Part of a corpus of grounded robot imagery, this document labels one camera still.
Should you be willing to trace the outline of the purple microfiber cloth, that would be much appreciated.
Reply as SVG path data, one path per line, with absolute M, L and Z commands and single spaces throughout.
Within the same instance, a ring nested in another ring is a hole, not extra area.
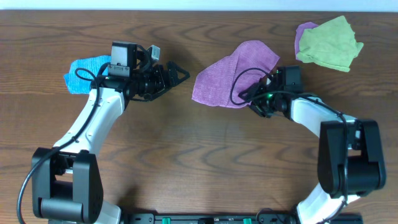
M 260 40 L 245 41 L 197 75 L 192 100 L 207 106 L 243 108 L 247 103 L 238 94 L 270 73 L 279 59 Z

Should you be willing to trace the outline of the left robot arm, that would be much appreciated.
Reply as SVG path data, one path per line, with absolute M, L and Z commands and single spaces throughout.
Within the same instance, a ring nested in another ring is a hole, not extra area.
M 32 209 L 38 218 L 66 223 L 120 223 L 122 210 L 103 199 L 96 156 L 130 101 L 148 102 L 181 84 L 189 72 L 174 62 L 138 70 L 103 64 L 91 76 L 88 101 L 51 149 L 32 156 Z

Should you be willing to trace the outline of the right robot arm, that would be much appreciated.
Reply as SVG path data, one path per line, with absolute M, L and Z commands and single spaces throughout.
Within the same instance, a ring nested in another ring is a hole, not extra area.
M 284 223 L 331 223 L 349 203 L 384 187 L 386 168 L 375 120 L 334 110 L 300 87 L 258 82 L 239 97 L 259 116 L 281 112 L 319 138 L 319 183 Z

